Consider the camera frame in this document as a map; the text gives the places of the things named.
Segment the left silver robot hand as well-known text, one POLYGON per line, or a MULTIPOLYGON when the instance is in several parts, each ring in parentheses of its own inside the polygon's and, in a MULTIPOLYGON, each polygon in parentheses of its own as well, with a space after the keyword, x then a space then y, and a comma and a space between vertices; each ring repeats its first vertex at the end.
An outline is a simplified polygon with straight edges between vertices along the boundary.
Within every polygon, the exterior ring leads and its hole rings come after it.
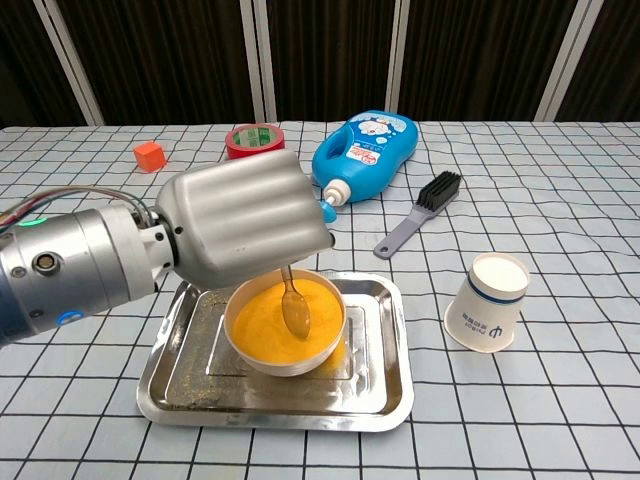
POLYGON ((283 149, 189 169, 158 193, 173 235, 176 274, 219 289, 334 245, 295 152, 283 149))

